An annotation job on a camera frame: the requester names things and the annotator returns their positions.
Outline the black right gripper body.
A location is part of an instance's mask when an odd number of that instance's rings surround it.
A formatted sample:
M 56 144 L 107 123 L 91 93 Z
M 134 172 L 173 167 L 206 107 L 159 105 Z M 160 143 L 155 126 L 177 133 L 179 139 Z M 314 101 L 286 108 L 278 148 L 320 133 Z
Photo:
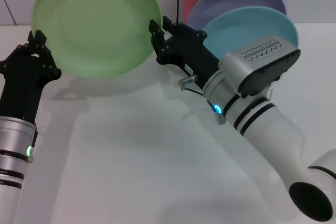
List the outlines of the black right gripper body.
M 204 46 L 207 34 L 183 23 L 175 24 L 175 34 L 165 41 L 167 65 L 176 65 L 188 76 L 197 75 L 196 85 L 203 88 L 218 70 L 219 60 Z

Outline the light blue plastic plate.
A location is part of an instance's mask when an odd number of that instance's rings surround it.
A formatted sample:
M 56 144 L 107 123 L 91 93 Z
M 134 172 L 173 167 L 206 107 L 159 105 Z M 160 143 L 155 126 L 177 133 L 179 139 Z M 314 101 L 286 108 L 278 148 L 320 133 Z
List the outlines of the light blue plastic plate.
M 299 45 L 294 23 L 269 7 L 248 6 L 229 11 L 211 20 L 203 31 L 207 33 L 204 46 L 219 60 L 231 51 L 270 35 Z

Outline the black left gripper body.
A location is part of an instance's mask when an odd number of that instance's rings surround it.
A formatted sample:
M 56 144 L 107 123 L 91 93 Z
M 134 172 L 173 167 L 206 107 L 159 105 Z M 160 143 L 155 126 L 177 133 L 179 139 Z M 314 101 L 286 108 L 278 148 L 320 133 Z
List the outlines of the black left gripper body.
M 23 48 L 15 49 L 0 61 L 0 74 L 5 78 L 0 96 L 0 116 L 34 123 L 41 93 L 48 83 L 43 61 Z

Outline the green plastic plate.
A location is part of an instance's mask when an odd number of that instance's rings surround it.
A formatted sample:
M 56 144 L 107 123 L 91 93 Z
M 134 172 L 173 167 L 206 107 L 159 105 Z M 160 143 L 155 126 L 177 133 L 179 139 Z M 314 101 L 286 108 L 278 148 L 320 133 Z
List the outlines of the green plastic plate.
M 151 20 L 162 23 L 158 0 L 35 0 L 31 28 L 44 33 L 58 68 L 101 79 L 148 59 Z

